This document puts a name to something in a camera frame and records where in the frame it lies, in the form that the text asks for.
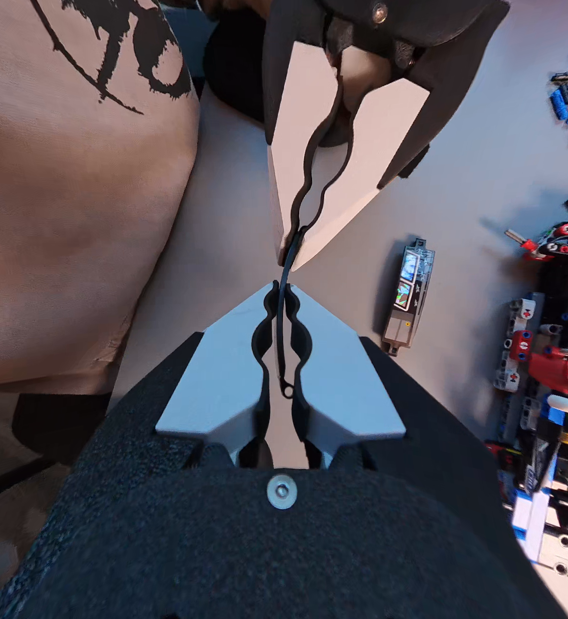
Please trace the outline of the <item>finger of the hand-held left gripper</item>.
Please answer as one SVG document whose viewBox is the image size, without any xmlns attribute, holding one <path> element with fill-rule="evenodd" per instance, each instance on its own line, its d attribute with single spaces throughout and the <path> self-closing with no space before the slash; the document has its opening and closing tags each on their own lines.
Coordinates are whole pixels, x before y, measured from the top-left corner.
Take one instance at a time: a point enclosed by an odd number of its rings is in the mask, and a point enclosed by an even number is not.
<svg viewBox="0 0 568 619">
<path fill-rule="evenodd" d="M 300 210 L 312 186 L 312 162 L 338 104 L 337 70 L 325 51 L 294 42 L 267 164 L 277 263 L 283 266 L 300 228 Z"/>
<path fill-rule="evenodd" d="M 426 89 L 399 79 L 362 99 L 348 158 L 322 191 L 318 220 L 304 235 L 294 270 L 316 256 L 379 194 L 379 183 L 428 96 Z"/>
</svg>

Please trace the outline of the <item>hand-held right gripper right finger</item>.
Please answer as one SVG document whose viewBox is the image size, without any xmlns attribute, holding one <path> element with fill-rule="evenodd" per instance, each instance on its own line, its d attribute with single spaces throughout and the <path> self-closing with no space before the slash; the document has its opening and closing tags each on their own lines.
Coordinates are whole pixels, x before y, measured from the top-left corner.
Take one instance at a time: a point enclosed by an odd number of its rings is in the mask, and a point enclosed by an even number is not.
<svg viewBox="0 0 568 619">
<path fill-rule="evenodd" d="M 287 285 L 295 368 L 291 412 L 302 442 L 329 468 L 344 445 L 403 438 L 406 429 L 360 336 L 295 285 Z"/>
</svg>

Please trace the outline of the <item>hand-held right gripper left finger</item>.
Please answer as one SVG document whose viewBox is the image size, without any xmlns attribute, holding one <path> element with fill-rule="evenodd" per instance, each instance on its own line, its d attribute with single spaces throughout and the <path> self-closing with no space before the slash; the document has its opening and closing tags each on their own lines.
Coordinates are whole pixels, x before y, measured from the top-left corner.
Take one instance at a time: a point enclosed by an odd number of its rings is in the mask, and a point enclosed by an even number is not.
<svg viewBox="0 0 568 619">
<path fill-rule="evenodd" d="M 236 466 L 242 450 L 265 437 L 270 378 L 263 358 L 278 302 L 279 284 L 268 284 L 201 333 L 157 434 L 222 445 Z"/>
</svg>

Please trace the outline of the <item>red striped curved lego panel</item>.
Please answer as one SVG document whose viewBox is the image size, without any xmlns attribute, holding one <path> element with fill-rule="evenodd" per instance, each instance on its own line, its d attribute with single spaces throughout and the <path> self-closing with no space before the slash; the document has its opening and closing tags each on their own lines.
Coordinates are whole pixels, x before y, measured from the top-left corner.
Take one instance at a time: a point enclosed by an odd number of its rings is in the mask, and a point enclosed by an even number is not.
<svg viewBox="0 0 568 619">
<path fill-rule="evenodd" d="M 277 365 L 277 376 L 279 381 L 279 387 L 281 395 L 286 399 L 293 398 L 293 385 L 286 380 L 286 357 L 284 350 L 284 338 L 283 338 L 283 323 L 285 318 L 285 296 L 288 285 L 288 275 L 295 262 L 296 256 L 299 251 L 299 245 L 303 241 L 302 230 L 298 230 L 289 246 L 281 278 L 279 282 L 279 297 L 277 304 L 277 315 L 275 325 L 275 355 Z"/>
</svg>

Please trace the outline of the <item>holographic window curved lego panel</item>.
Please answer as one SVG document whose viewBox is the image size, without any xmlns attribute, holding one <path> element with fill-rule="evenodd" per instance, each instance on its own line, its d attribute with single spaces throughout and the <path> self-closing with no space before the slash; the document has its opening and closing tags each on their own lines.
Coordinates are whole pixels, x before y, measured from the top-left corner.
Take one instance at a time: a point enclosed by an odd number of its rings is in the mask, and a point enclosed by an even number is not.
<svg viewBox="0 0 568 619">
<path fill-rule="evenodd" d="M 382 343 L 391 357 L 409 349 L 417 332 L 435 262 L 435 251 L 416 238 L 405 247 Z"/>
</svg>

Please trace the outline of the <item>lego race car model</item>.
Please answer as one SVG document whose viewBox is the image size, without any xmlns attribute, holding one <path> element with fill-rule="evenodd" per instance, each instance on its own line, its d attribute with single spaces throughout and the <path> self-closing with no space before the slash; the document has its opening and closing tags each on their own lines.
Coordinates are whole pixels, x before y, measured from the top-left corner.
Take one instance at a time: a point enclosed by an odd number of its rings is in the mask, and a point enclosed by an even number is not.
<svg viewBox="0 0 568 619">
<path fill-rule="evenodd" d="M 541 267 L 535 290 L 509 304 L 497 438 L 485 445 L 524 554 L 568 579 L 568 216 L 535 241 L 505 235 Z"/>
</svg>

